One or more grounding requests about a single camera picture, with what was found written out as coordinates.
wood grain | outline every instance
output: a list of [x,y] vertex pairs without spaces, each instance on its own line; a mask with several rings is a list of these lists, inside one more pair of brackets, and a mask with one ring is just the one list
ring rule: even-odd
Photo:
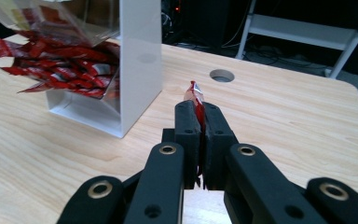
[[[142,170],[193,79],[240,142],[260,147],[289,180],[305,187],[329,176],[358,191],[353,86],[171,46],[163,46],[162,60],[163,90],[123,139],[49,113],[44,93],[16,93],[32,80],[0,70],[0,223],[55,223],[86,180],[125,180]],[[214,69],[235,79],[216,82]],[[186,191],[184,223],[229,223],[222,192]]]

